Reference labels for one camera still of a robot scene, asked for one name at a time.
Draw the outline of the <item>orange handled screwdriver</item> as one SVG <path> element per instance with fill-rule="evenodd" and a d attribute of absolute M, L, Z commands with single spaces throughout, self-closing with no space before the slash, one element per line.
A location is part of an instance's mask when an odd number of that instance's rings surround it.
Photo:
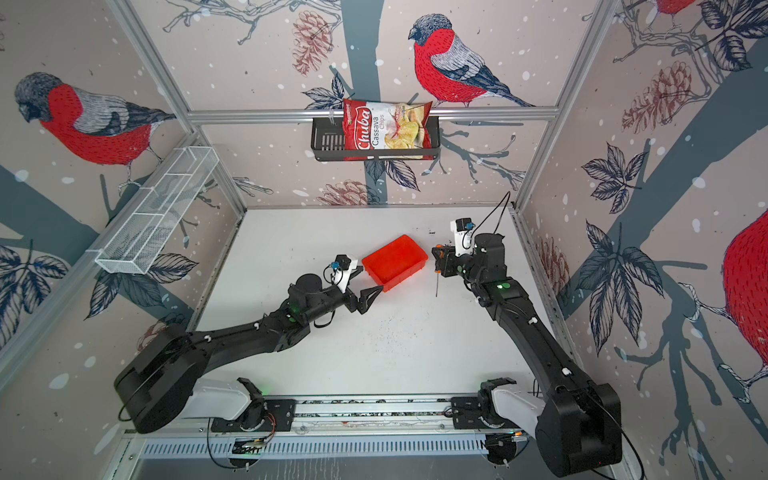
<path fill-rule="evenodd" d="M 434 271 L 436 273 L 435 297 L 438 297 L 439 281 L 442 278 L 442 270 L 445 264 L 445 246 L 438 244 L 431 249 L 431 253 L 434 258 Z"/>

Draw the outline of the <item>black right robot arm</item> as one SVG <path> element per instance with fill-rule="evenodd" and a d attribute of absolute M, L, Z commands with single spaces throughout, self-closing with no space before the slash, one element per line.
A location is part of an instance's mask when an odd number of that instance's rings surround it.
<path fill-rule="evenodd" d="M 438 245 L 432 255 L 436 272 L 460 277 L 512 339 L 542 391 L 536 397 L 507 379 L 483 383 L 479 401 L 486 421 L 509 421 L 530 434 L 545 465 L 559 478 L 619 463 L 618 394 L 608 384 L 595 383 L 544 325 L 527 291 L 507 273 L 502 235 L 478 235 L 469 253 Z"/>

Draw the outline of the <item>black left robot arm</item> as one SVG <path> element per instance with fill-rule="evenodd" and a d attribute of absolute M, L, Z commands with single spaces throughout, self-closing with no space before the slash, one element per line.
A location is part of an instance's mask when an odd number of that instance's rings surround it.
<path fill-rule="evenodd" d="M 183 411 L 198 380 L 224 365 L 259 354 L 276 353 L 297 345 L 317 319 L 341 307 L 365 314 L 384 288 L 352 292 L 348 280 L 360 266 L 342 273 L 327 287 L 320 276 L 308 273 L 288 287 L 288 297 L 277 310 L 249 323 L 211 331 L 186 331 L 170 325 L 118 374 L 114 389 L 121 411 L 142 434 L 157 431 Z"/>

